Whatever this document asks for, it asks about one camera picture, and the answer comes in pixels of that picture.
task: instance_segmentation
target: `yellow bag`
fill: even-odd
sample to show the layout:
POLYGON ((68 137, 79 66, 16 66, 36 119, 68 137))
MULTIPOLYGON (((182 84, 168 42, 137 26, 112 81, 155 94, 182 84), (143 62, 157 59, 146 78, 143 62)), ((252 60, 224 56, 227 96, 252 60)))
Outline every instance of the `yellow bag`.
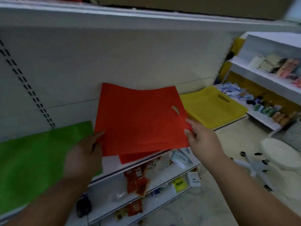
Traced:
POLYGON ((188 116, 200 121, 209 129, 239 119, 248 110, 214 86, 206 87, 198 92, 180 95, 180 98, 188 116))

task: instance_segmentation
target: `chair caster wheel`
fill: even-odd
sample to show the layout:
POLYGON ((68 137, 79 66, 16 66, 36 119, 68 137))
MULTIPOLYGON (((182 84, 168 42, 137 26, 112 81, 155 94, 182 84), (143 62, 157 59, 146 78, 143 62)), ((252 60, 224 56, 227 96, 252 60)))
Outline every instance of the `chair caster wheel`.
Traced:
POLYGON ((268 185, 264 185, 263 187, 265 187, 266 190, 269 191, 269 192, 273 191, 268 185))

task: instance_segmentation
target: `small bottle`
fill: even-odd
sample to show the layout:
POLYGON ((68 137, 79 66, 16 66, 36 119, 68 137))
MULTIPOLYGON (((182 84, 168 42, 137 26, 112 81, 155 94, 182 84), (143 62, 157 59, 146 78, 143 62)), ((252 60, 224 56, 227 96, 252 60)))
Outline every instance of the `small bottle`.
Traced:
POLYGON ((262 101, 263 97, 264 97, 265 93, 262 93, 261 95, 258 95, 257 98, 255 99, 256 103, 259 103, 262 101))

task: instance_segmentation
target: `finger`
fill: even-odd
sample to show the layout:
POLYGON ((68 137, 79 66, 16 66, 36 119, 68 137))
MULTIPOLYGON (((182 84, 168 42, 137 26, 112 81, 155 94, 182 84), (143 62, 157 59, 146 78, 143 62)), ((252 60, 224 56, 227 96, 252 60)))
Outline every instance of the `finger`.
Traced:
POLYGON ((188 119, 186 118, 185 121, 191 125, 193 131, 198 134, 200 133, 201 131, 203 131, 204 129, 206 129, 206 127, 204 125, 202 125, 200 122, 198 121, 195 121, 195 120, 191 120, 191 119, 188 119))
POLYGON ((191 131, 189 131, 188 129, 185 129, 184 133, 185 133, 190 145, 196 141, 195 137, 191 131))
POLYGON ((91 142, 91 144, 94 144, 96 142, 96 140, 101 137, 103 134, 105 133, 105 131, 101 131, 101 132, 96 132, 93 135, 89 136, 89 141, 91 142))
POLYGON ((96 157, 99 157, 99 158, 102 157, 102 146, 101 146, 101 143, 97 143, 95 145, 95 148, 94 148, 92 154, 95 155, 96 157))

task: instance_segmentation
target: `left hand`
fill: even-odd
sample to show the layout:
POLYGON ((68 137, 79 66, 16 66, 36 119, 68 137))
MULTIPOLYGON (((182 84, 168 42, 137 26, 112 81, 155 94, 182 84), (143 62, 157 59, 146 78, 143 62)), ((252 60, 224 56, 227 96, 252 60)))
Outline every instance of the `left hand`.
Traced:
POLYGON ((96 140, 104 131, 83 138, 67 152, 64 164, 64 178, 81 180, 88 183, 101 168, 102 148, 96 140))

